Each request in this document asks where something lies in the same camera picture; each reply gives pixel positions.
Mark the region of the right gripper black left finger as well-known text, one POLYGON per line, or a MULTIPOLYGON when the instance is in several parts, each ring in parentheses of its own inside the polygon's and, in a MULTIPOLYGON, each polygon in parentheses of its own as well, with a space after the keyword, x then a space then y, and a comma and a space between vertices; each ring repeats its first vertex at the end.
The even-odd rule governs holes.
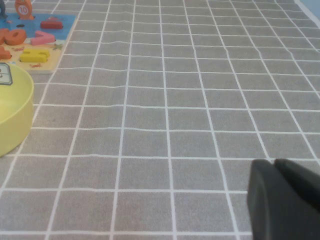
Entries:
POLYGON ((247 208, 253 239, 318 240, 320 199, 302 199, 274 163, 251 163, 247 208))

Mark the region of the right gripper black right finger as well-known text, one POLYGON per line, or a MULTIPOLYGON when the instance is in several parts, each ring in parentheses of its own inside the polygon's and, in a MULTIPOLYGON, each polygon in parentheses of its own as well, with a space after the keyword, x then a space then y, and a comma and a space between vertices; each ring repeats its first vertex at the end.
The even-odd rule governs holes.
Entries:
POLYGON ((302 199, 320 199, 318 174, 288 159, 276 159, 274 166, 302 199))

